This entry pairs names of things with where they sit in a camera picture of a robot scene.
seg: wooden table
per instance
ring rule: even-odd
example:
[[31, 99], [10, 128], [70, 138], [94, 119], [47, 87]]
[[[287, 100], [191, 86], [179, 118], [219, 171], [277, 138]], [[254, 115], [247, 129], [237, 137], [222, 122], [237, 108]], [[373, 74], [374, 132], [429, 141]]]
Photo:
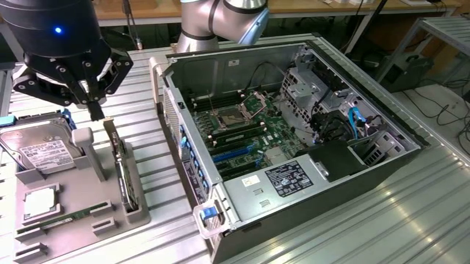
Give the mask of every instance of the wooden table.
[[[145, 24], [167, 24], [182, 22], [182, 5], [179, 0], [155, 0], [158, 7], [147, 10], [134, 10], [135, 22], [138, 25]], [[445, 16], [450, 16], [456, 9], [461, 6], [456, 0], [444, 0], [448, 10], [437, 10], [433, 4], [421, 6], [409, 6], [401, 0], [389, 0], [381, 14], [402, 14], [402, 13], [430, 13], [445, 12]], [[270, 0], [270, 18], [302, 18], [302, 17], [338, 17], [364, 15], [365, 18], [358, 27], [348, 52], [353, 49], [360, 36], [365, 30], [365, 26], [370, 21], [373, 12], [378, 6], [380, 0], [374, 4], [365, 4], [358, 12], [358, 5], [341, 4], [333, 2], [326, 4], [322, 0]], [[122, 12], [106, 12], [101, 4], [95, 5], [97, 16], [101, 26], [122, 26], [127, 24], [126, 16]], [[10, 29], [4, 23], [0, 23], [0, 32], [14, 50], [18, 59], [23, 60], [23, 51], [19, 47], [16, 39], [12, 37]]]

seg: metal shelf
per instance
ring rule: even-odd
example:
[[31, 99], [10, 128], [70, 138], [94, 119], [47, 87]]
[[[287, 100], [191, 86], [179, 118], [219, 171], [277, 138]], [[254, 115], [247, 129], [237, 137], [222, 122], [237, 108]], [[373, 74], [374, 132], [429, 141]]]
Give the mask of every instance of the metal shelf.
[[[394, 65], [398, 56], [404, 53], [412, 40], [420, 30], [428, 31], [432, 36], [440, 38], [462, 53], [470, 56], [470, 19], [464, 16], [441, 17], [441, 18], [420, 18], [409, 30], [402, 42], [400, 43], [388, 63], [381, 67], [377, 74], [377, 82], [381, 82]], [[425, 44], [430, 41], [430, 37], [420, 45], [417, 52], [425, 48]]]

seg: blue tab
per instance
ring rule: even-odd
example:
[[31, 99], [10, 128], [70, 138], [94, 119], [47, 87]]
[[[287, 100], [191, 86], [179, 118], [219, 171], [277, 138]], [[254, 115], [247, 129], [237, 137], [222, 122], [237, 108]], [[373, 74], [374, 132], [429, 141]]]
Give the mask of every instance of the blue tab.
[[203, 220], [206, 220], [209, 218], [218, 216], [218, 210], [217, 210], [215, 206], [213, 206], [213, 207], [205, 208], [199, 214], [201, 214], [201, 218]]
[[0, 127], [8, 127], [10, 125], [15, 125], [16, 117], [15, 115], [7, 115], [6, 117], [0, 117]]
[[350, 108], [350, 111], [348, 113], [349, 115], [349, 119], [350, 119], [350, 124], [352, 124], [352, 127], [353, 127], [353, 131], [354, 131], [354, 138], [358, 139], [358, 129], [356, 127], [356, 122], [354, 122], [354, 116], [361, 119], [362, 122], [366, 122], [366, 118], [361, 115], [361, 112], [360, 112], [360, 108], [358, 107], [352, 107]]
[[71, 126], [71, 129], [76, 129], [76, 125], [75, 125], [75, 122], [74, 122], [74, 119], [72, 119], [72, 113], [71, 111], [64, 108], [62, 109], [60, 113], [66, 116], [66, 118], [68, 119], [68, 125]]
[[181, 142], [181, 147], [185, 147], [186, 146], [186, 141], [189, 140], [189, 138], [185, 136], [183, 138], [182, 138], [182, 142]]

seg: motherboard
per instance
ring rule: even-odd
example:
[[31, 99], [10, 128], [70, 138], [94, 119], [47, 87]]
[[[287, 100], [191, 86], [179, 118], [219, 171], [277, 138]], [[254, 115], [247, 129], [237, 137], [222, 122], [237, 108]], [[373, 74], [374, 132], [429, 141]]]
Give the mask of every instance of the motherboard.
[[225, 180], [294, 158], [306, 146], [282, 117], [273, 97], [239, 93], [239, 103], [211, 98], [205, 111], [195, 103], [193, 118]]

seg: blue pcie slot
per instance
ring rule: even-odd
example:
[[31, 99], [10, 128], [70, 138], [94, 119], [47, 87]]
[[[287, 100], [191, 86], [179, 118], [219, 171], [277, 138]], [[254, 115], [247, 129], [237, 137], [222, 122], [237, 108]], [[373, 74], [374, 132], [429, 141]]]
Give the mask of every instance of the blue pcie slot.
[[255, 144], [214, 157], [213, 161], [221, 162], [221, 161], [229, 160], [230, 158], [235, 158], [235, 157], [239, 157], [242, 155], [249, 154], [253, 151], [254, 145]]

